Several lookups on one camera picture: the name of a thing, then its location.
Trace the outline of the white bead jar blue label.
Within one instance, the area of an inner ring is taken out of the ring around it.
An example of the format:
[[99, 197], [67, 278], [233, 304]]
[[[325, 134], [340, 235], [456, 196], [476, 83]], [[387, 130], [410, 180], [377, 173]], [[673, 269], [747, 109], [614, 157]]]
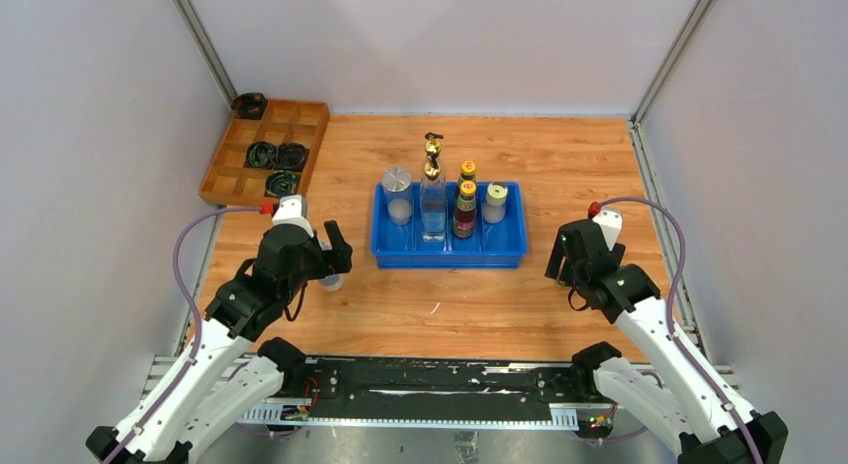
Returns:
[[[322, 250], [332, 249], [331, 245], [328, 242], [320, 241], [319, 244]], [[325, 291], [336, 292], [343, 286], [344, 274], [331, 274], [323, 279], [320, 279], [318, 283]]]

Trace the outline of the blue plastic divided bin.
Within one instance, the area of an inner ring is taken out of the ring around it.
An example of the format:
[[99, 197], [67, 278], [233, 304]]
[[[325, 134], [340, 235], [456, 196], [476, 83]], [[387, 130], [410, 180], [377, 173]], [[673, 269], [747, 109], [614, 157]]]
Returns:
[[371, 252], [381, 269], [514, 269], [528, 251], [528, 237], [521, 187], [506, 181], [505, 216], [490, 224], [479, 216], [468, 238], [451, 230], [453, 206], [446, 208], [446, 237], [443, 241], [423, 239], [419, 184], [411, 184], [413, 215], [405, 225], [395, 224], [388, 213], [381, 184], [374, 189]]

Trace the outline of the jar with pale yellow lid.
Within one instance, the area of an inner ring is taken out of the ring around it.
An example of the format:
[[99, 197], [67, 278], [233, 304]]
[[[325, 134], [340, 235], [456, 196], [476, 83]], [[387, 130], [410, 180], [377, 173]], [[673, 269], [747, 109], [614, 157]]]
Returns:
[[488, 224], [500, 223], [506, 214], [508, 186], [504, 182], [491, 182], [486, 187], [482, 215]]

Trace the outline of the jar with silver lid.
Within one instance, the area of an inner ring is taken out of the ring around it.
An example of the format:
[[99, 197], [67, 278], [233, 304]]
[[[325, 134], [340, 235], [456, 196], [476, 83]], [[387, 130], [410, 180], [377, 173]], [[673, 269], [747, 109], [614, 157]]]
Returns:
[[391, 221], [408, 224], [413, 214], [411, 172], [402, 166], [391, 167], [383, 173], [381, 185]]

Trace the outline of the green label sauce bottle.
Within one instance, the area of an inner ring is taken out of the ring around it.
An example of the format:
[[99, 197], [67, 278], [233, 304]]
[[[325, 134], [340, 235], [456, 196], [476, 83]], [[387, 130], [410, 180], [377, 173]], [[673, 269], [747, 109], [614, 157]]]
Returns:
[[453, 211], [453, 234], [459, 239], [465, 239], [473, 234], [476, 216], [477, 185], [474, 181], [464, 180], [458, 186], [458, 193]]

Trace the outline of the clear glass oil bottle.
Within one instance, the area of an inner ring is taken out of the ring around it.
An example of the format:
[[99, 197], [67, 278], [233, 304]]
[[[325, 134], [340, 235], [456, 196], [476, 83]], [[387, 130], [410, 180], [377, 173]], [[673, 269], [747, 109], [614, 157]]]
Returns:
[[423, 240], [442, 242], [446, 234], [446, 184], [434, 155], [429, 155], [423, 166], [419, 202]]

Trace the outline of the red label sauce bottle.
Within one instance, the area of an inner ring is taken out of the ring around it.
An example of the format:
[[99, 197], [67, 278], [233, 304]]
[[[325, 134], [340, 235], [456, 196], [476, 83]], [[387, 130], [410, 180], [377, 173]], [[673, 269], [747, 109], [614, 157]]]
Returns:
[[460, 165], [459, 177], [457, 181], [458, 186], [462, 186], [462, 184], [466, 181], [475, 182], [476, 181], [476, 173], [477, 173], [477, 165], [473, 160], [465, 160]]

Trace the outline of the glass bottle with brown sauce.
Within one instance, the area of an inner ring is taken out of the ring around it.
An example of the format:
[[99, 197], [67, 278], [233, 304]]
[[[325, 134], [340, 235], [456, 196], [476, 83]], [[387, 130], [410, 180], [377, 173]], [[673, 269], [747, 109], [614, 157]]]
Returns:
[[444, 136], [434, 132], [427, 132], [424, 138], [426, 140], [425, 152], [427, 159], [433, 168], [437, 168], [438, 158], [442, 153], [442, 140]]

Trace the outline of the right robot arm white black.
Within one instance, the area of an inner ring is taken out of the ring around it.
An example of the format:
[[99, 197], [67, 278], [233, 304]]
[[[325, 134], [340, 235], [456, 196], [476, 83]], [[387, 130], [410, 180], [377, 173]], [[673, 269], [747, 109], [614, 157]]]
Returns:
[[575, 395], [623, 405], [680, 463], [779, 462], [789, 437], [785, 422], [736, 392], [686, 337], [648, 274], [622, 262], [621, 228], [619, 216], [604, 213], [561, 226], [545, 275], [621, 330], [658, 378], [599, 342], [572, 357]]

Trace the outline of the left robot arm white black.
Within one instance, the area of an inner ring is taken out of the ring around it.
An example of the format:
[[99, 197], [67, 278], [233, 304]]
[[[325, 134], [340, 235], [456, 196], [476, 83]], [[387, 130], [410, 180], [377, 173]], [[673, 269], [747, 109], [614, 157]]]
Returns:
[[275, 393], [298, 395], [306, 356], [282, 338], [264, 342], [228, 382], [224, 372], [288, 308], [311, 281], [350, 272], [352, 247], [334, 220], [323, 249], [302, 217], [275, 221], [255, 258], [219, 287], [188, 349], [145, 400], [118, 424], [96, 427], [87, 449], [101, 463], [194, 463], [247, 411]]

